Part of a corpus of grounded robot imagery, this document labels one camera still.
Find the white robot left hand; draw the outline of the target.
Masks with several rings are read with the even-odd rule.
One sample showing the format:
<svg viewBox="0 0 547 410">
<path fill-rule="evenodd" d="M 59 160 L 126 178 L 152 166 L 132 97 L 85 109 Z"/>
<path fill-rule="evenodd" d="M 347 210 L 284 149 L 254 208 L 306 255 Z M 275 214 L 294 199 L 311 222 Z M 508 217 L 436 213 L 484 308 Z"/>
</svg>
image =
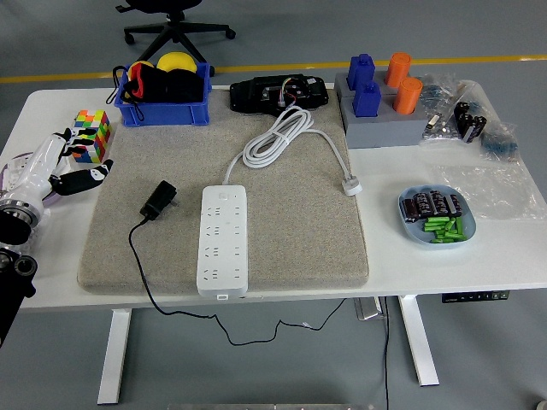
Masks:
<svg viewBox="0 0 547 410">
<path fill-rule="evenodd" d="M 37 209 L 51 192 L 71 196 L 98 187 L 114 164 L 110 159 L 94 168 L 64 174 L 58 172 L 61 159 L 72 153 L 83 153 L 86 146 L 93 145 L 87 136 L 95 134 L 91 128 L 68 128 L 46 138 L 31 155 L 14 188 L 1 197 L 1 207 Z"/>
</svg>

